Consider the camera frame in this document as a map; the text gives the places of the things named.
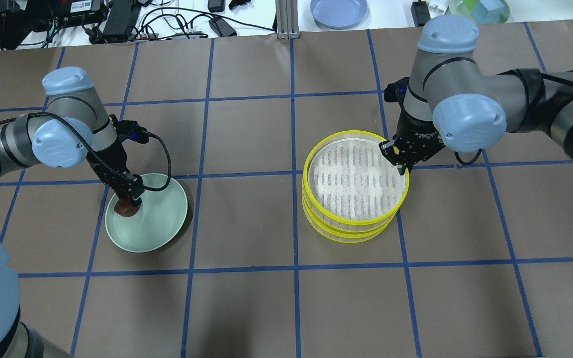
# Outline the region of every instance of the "metal post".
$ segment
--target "metal post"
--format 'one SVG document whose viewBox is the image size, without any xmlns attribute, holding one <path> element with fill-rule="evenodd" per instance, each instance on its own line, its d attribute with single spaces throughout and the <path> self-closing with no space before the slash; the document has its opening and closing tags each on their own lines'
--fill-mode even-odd
<svg viewBox="0 0 573 358">
<path fill-rule="evenodd" d="M 277 35 L 279 39 L 300 38 L 297 25 L 297 0 L 276 0 Z"/>
</svg>

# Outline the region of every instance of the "white label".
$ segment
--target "white label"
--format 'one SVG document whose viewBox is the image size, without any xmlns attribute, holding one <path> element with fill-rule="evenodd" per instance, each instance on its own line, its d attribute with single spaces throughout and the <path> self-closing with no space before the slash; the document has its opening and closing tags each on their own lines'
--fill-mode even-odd
<svg viewBox="0 0 573 358">
<path fill-rule="evenodd" d="M 73 2 L 70 7 L 71 13 L 76 13 L 80 11 L 88 11 L 92 8 L 92 0 Z"/>
</svg>

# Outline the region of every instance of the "gray robot arm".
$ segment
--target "gray robot arm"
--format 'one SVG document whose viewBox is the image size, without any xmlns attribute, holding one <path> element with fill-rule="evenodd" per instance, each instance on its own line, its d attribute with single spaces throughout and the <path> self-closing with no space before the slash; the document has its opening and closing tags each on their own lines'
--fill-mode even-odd
<svg viewBox="0 0 573 358">
<path fill-rule="evenodd" d="M 43 86 L 49 96 L 45 112 L 0 122 L 0 177 L 38 163 L 70 168 L 87 159 L 101 181 L 120 198 L 114 210 L 123 216 L 136 213 L 146 187 L 127 169 L 121 143 L 127 138 L 146 143 L 148 136 L 143 133 L 154 135 L 136 122 L 118 122 L 108 116 L 81 68 L 52 71 L 44 77 Z"/>
<path fill-rule="evenodd" d="M 481 74 L 475 60 L 479 30 L 462 16 L 434 18 L 424 27 L 412 73 L 386 89 L 399 102 L 397 133 L 380 144 L 400 172 L 444 146 L 476 152 L 505 132 L 544 131 L 573 159 L 573 71 L 536 69 Z"/>
</svg>

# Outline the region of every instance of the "tiled surface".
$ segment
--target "tiled surface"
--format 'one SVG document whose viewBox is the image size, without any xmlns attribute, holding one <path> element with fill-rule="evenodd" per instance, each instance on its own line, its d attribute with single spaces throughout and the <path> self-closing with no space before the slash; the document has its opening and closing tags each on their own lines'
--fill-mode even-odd
<svg viewBox="0 0 573 358">
<path fill-rule="evenodd" d="M 191 207 L 170 243 L 130 254 L 105 233 L 112 192 L 86 165 L 3 177 L 23 319 L 78 357 L 573 357 L 573 164 L 546 136 L 507 134 L 473 168 L 444 149 L 369 242 L 333 243 L 304 218 L 312 146 L 395 133 L 378 80 L 409 75 L 419 33 L 0 52 L 0 120 L 43 107 L 63 54 L 109 112 L 164 138 Z M 475 57 L 487 74 L 568 70 L 573 21 L 483 26 Z M 166 170 L 155 141 L 125 147 L 133 172 Z"/>
</svg>

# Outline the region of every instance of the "yellow rimmed basket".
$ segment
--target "yellow rimmed basket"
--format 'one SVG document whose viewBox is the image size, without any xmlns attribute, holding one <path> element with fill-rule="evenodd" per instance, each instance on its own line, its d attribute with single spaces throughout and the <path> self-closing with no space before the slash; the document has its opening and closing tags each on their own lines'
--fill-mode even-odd
<svg viewBox="0 0 573 358">
<path fill-rule="evenodd" d="M 329 209 L 325 208 L 318 199 L 316 199 L 311 190 L 311 184 L 309 183 L 309 173 L 311 170 L 311 162 L 314 160 L 314 157 L 316 157 L 316 154 L 323 150 L 327 145 L 344 140 L 370 141 L 373 145 L 377 146 L 378 143 L 385 139 L 377 134 L 366 131 L 343 131 L 332 134 L 320 141 L 320 143 L 311 150 L 311 153 L 309 153 L 309 156 L 306 158 L 304 163 L 304 172 L 302 176 L 302 207 L 304 208 L 305 216 L 311 226 L 322 236 L 341 243 L 360 243 L 370 240 L 380 234 L 384 229 L 386 229 L 393 217 L 395 217 L 395 213 L 397 213 L 408 193 L 409 175 L 408 172 L 406 172 L 402 179 L 397 178 L 397 181 L 404 183 L 403 192 L 394 206 L 382 215 L 366 220 L 355 220 L 332 213 Z M 385 161 L 383 157 L 377 157 L 376 159 L 378 161 Z"/>
</svg>

